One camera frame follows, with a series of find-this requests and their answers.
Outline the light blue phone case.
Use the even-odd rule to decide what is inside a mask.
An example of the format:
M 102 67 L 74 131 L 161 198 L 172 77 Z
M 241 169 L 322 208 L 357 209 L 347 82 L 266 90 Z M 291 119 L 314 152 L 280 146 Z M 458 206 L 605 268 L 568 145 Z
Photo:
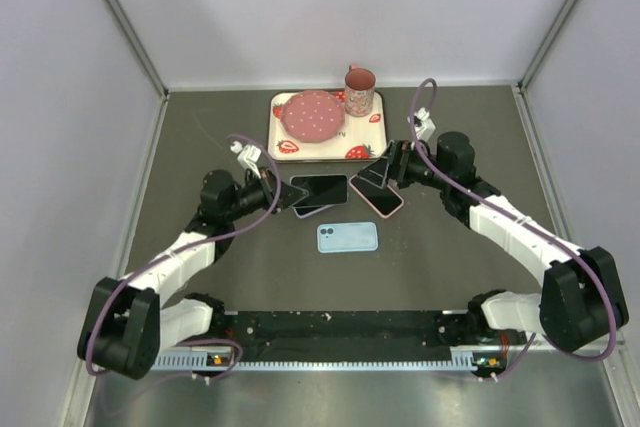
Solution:
M 317 228 L 317 249 L 322 254 L 373 252 L 378 245 L 373 222 L 321 224 Z

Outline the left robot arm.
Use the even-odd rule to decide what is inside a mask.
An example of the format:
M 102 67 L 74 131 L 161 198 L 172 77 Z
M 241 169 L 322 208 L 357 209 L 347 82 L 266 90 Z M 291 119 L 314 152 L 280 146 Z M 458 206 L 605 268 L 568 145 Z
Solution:
M 178 238 L 146 266 L 94 287 L 77 344 L 88 372 L 138 380 L 162 352 L 182 342 L 220 341 L 227 329 L 220 302 L 204 294 L 173 306 L 168 300 L 226 253 L 242 233 L 236 221 L 258 210 L 278 213 L 308 195 L 264 167 L 246 173 L 243 184 L 226 170 L 206 174 L 196 213 Z

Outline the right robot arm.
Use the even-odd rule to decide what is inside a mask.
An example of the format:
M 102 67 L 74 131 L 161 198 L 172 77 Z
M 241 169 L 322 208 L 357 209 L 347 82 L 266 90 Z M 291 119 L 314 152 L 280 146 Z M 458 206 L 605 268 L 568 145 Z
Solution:
M 487 343 L 502 330 L 524 331 L 576 357 L 579 349 L 606 338 L 598 357 L 613 353 L 617 332 L 629 321 L 613 256 L 602 247 L 563 240 L 519 212 L 478 175 L 465 134 L 440 135 L 434 152 L 423 141 L 393 141 L 355 178 L 377 189 L 395 183 L 400 189 L 420 184 L 438 190 L 449 215 L 495 243 L 537 281 L 538 294 L 498 289 L 474 297 L 466 319 L 474 340 Z

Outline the silver-edged black phone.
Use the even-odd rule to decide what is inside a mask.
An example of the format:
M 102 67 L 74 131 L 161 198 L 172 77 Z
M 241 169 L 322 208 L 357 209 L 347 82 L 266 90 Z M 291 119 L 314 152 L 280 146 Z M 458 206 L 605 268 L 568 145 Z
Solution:
M 348 200 L 348 180 L 346 175 L 301 175 L 290 179 L 292 186 L 308 192 L 308 196 L 296 203 L 296 207 L 321 207 L 342 205 Z

